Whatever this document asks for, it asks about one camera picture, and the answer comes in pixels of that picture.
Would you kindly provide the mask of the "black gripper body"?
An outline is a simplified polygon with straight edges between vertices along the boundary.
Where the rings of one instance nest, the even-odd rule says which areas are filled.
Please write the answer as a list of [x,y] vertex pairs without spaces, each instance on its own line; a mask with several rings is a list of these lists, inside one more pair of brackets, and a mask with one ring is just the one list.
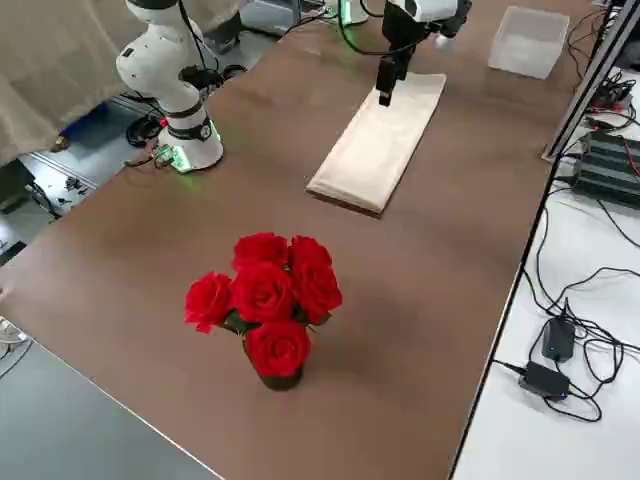
[[425,25],[416,22],[403,8],[391,1],[385,3],[382,33],[389,41],[389,51],[397,58],[410,59],[417,45],[426,38]]

